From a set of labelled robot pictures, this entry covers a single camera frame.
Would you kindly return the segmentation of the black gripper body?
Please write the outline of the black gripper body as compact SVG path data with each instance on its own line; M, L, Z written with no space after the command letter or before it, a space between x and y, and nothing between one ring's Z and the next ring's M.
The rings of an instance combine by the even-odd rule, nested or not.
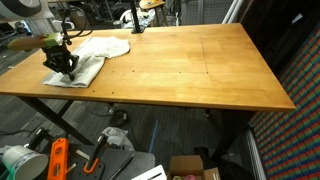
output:
M65 45L43 48L43 52L44 65L57 73L71 74L77 67L79 56L71 54Z

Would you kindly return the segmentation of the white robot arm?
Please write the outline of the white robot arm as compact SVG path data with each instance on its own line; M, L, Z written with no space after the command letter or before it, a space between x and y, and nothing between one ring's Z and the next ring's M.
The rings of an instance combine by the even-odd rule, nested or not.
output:
M26 20L39 16L45 18L44 3L41 0L0 0L1 22ZM46 55L43 65L47 68L67 75L71 81L75 79L79 56L73 55L67 46L71 45L71 36L62 21L62 31L22 37L11 40L7 47L12 51L29 51L41 48Z

